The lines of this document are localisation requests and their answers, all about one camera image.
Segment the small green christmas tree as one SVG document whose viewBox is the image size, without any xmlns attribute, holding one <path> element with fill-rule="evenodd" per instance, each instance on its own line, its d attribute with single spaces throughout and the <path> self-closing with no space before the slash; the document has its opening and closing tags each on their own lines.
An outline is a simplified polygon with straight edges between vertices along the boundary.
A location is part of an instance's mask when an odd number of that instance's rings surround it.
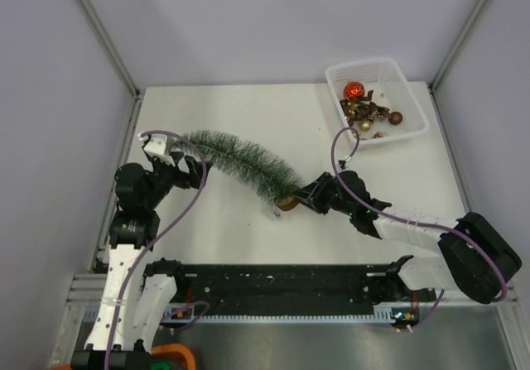
<svg viewBox="0 0 530 370">
<path fill-rule="evenodd" d="M 252 188 L 281 211 L 299 204 L 294 192 L 301 188 L 303 179 L 286 160 L 258 143 L 227 132 L 198 130 L 176 138 L 171 148 L 203 156 L 212 167 Z"/>
</svg>

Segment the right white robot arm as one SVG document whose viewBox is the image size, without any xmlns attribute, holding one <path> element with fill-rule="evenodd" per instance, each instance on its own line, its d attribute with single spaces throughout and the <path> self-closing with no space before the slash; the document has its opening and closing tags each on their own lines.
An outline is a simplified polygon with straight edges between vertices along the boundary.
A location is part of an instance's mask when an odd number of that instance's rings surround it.
<svg viewBox="0 0 530 370">
<path fill-rule="evenodd" d="M 397 273 L 386 280 L 388 294 L 396 300 L 434 288 L 459 290 L 475 302 L 490 304 L 500 299 L 522 267 L 520 256 L 481 214 L 444 219 L 401 211 L 372 197 L 354 171 L 325 172 L 292 195 L 317 214 L 345 214 L 364 235 L 430 253 L 407 254 L 398 261 Z"/>
</svg>

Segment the gold bauble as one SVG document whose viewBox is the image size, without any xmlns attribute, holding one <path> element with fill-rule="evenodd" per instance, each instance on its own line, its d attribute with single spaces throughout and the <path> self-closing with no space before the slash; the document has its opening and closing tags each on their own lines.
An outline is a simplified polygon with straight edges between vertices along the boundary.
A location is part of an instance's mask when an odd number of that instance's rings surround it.
<svg viewBox="0 0 530 370">
<path fill-rule="evenodd" d="M 362 121 L 359 123 L 359 130 L 361 132 L 367 132 L 371 129 L 372 123 L 368 120 Z"/>
</svg>

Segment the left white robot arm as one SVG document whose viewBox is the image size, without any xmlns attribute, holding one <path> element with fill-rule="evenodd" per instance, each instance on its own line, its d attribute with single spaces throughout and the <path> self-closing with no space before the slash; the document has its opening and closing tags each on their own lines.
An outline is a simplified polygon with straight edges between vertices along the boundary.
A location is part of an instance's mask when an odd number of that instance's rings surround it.
<svg viewBox="0 0 530 370">
<path fill-rule="evenodd" d="M 174 188 L 200 193 L 211 164 L 181 152 L 151 156 L 152 169 L 138 163 L 119 167 L 114 175 L 118 198 L 108 234 L 108 271 L 99 311 L 73 369 L 148 369 L 152 343 L 170 300 L 182 299 L 188 282 L 176 260 L 152 260 L 160 230 L 157 206 Z"/>
</svg>

